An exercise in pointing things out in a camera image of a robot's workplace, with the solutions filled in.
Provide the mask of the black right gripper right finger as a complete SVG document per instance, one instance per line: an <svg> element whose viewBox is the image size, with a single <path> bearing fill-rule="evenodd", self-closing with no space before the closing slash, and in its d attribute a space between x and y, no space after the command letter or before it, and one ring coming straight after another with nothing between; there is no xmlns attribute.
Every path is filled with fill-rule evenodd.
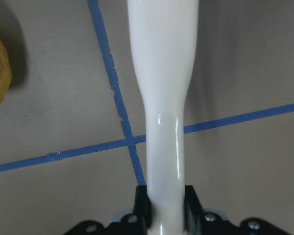
<svg viewBox="0 0 294 235"><path fill-rule="evenodd" d="M193 186L185 186L185 226L190 235L285 235L287 232L256 217L232 224L220 213L204 210Z"/></svg>

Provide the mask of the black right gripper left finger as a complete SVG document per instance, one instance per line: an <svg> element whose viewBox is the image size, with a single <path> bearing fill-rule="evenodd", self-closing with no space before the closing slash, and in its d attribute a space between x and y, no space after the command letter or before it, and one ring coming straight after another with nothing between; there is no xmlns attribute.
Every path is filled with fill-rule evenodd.
<svg viewBox="0 0 294 235"><path fill-rule="evenodd" d="M146 235L151 224L151 205L146 186L137 186L133 212L104 227L100 222L85 220L78 223L67 235Z"/></svg>

